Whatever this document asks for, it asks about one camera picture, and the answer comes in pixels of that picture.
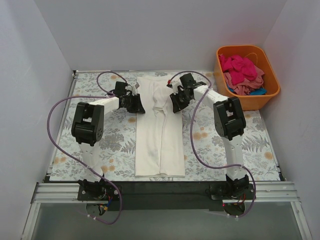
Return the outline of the white t shirt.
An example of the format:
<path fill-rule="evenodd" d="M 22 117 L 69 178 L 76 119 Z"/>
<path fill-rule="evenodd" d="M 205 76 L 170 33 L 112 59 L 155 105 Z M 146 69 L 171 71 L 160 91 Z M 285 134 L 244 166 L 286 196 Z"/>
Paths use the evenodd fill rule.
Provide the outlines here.
<path fill-rule="evenodd" d="M 167 76 L 137 78 L 144 114 L 136 118 L 135 176 L 184 177 L 183 121 L 173 112 Z"/>

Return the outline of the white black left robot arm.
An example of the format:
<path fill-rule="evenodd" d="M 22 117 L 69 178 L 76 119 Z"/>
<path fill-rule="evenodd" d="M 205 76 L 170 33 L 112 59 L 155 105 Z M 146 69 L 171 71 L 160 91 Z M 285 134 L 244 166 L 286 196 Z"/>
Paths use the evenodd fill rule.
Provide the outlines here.
<path fill-rule="evenodd" d="M 101 178 L 104 173 L 99 163 L 99 141 L 104 134 L 105 115 L 121 108 L 132 114 L 145 114 L 139 86 L 138 83 L 129 85 L 117 81 L 115 89 L 107 96 L 92 102 L 79 102 L 76 106 L 71 134 L 80 147 L 86 168 L 86 177 L 78 183 L 94 200 L 111 198 L 115 191 Z"/>

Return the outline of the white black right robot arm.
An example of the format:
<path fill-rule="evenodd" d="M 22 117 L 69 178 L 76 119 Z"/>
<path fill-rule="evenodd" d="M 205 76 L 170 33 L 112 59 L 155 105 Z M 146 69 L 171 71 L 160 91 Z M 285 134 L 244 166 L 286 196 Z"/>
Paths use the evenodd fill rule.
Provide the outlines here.
<path fill-rule="evenodd" d="M 237 199 L 250 185 L 242 150 L 242 139 L 247 124 L 240 100 L 216 92 L 210 80 L 197 82 L 193 77 L 193 71 L 182 71 L 180 75 L 179 79 L 173 76 L 167 82 L 167 87 L 172 89 L 170 99 L 173 112 L 182 111 L 192 100 L 213 110 L 214 127 L 223 141 L 227 163 L 223 167 L 226 170 L 226 181 L 216 194 Z"/>

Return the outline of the floral patterned table mat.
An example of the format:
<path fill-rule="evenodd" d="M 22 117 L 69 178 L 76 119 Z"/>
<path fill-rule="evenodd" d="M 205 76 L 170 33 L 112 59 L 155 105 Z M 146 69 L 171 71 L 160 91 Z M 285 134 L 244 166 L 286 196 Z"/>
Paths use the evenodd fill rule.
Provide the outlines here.
<path fill-rule="evenodd" d="M 86 169 L 79 164 L 81 150 L 72 137 L 71 127 L 79 102 L 91 102 L 97 96 L 112 90 L 117 81 L 127 80 L 135 84 L 137 77 L 144 72 L 106 73 L 100 75 L 92 72 L 78 73 L 71 88 L 73 99 L 68 101 L 67 111 L 60 131 L 58 144 L 60 150 L 55 154 L 50 181 L 75 182 L 83 179 Z M 251 171 L 256 181 L 278 181 L 280 171 L 274 157 L 273 148 L 264 121 L 258 111 L 244 114 L 242 149 L 245 166 Z M 100 141 L 99 160 L 104 176 L 113 182 L 136 181 L 135 114 L 119 109 L 109 113 L 105 118 L 104 133 Z M 225 148 L 222 139 L 214 127 L 214 115 L 204 104 L 192 102 L 182 111 L 183 150 L 185 176 L 183 181 L 224 181 L 226 171 Z"/>

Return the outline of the salmon pink crumpled shirt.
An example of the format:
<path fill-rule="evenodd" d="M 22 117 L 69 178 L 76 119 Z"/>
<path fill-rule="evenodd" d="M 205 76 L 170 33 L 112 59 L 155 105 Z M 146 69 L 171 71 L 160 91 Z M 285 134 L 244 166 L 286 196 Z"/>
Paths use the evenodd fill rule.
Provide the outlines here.
<path fill-rule="evenodd" d="M 239 96 L 250 96 L 250 92 L 254 91 L 255 89 L 264 88 L 263 76 L 265 73 L 258 67 L 255 67 L 255 70 L 257 72 L 257 78 L 255 80 L 250 81 L 245 78 L 243 82 L 236 85 L 232 83 L 231 75 L 228 72 L 225 72 L 223 75 L 228 90 Z"/>

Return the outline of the orange plastic laundry basket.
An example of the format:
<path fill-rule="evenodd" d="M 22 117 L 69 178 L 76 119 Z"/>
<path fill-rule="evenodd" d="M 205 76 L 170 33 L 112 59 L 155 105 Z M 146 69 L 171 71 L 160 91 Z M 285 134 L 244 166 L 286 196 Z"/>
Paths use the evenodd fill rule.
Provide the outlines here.
<path fill-rule="evenodd" d="M 255 45 L 226 45 L 218 48 L 216 56 L 230 57 L 239 55 L 253 61 L 264 72 L 263 88 L 266 89 L 264 95 L 236 95 L 232 93 L 228 87 L 223 74 L 223 70 L 219 59 L 216 60 L 214 66 L 214 79 L 217 85 L 218 93 L 227 97 L 238 97 L 244 111 L 256 111 L 262 109 L 271 98 L 275 97 L 280 92 L 280 85 L 274 74 L 274 71 L 269 63 L 265 52 Z"/>

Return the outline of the magenta crumpled shirt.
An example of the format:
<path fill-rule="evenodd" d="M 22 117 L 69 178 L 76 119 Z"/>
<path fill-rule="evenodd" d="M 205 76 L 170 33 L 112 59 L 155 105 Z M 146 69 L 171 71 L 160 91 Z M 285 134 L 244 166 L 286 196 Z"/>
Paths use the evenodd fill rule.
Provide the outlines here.
<path fill-rule="evenodd" d="M 245 79 L 254 81 L 258 76 L 256 66 L 247 57 L 239 55 L 225 57 L 221 54 L 218 58 L 222 71 L 230 74 L 233 85 L 241 84 Z"/>

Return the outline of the blue crumpled shirt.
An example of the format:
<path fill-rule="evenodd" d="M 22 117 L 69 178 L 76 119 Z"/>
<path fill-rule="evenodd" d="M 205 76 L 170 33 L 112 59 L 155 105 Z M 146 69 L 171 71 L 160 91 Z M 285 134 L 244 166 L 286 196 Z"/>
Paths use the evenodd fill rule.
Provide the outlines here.
<path fill-rule="evenodd" d="M 257 88 L 254 91 L 250 92 L 250 96 L 261 96 L 261 95 L 265 95 L 267 93 L 267 90 L 263 87 Z"/>

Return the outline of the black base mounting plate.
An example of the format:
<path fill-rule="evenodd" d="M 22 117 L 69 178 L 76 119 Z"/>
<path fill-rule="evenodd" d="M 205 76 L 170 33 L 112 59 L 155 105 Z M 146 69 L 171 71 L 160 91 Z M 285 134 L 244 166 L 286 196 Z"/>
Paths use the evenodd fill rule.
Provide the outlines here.
<path fill-rule="evenodd" d="M 100 208 L 107 208 L 108 211 L 133 211 L 133 210 L 209 210 L 222 212 L 224 210 L 223 202 L 236 202 L 240 206 L 245 201 L 251 201 L 254 197 L 254 188 L 250 184 L 243 195 L 238 197 L 229 197 L 226 195 L 217 195 L 216 191 L 225 183 L 224 181 L 213 181 L 213 189 L 205 196 L 160 196 L 160 197 L 122 197 L 121 187 L 109 184 L 115 189 L 111 198 L 100 199 L 98 202 L 91 203 Z"/>

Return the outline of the aluminium front frame rail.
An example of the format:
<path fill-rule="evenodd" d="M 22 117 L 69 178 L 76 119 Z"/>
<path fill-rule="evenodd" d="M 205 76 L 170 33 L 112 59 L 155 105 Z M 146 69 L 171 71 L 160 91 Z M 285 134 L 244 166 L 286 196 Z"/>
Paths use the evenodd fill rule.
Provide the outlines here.
<path fill-rule="evenodd" d="M 210 193 L 213 181 L 118 181 L 125 197 L 200 197 Z M 293 182 L 259 181 L 256 184 L 256 202 L 299 202 Z M 98 200 L 83 193 L 75 182 L 38 183 L 32 203 L 97 203 Z"/>

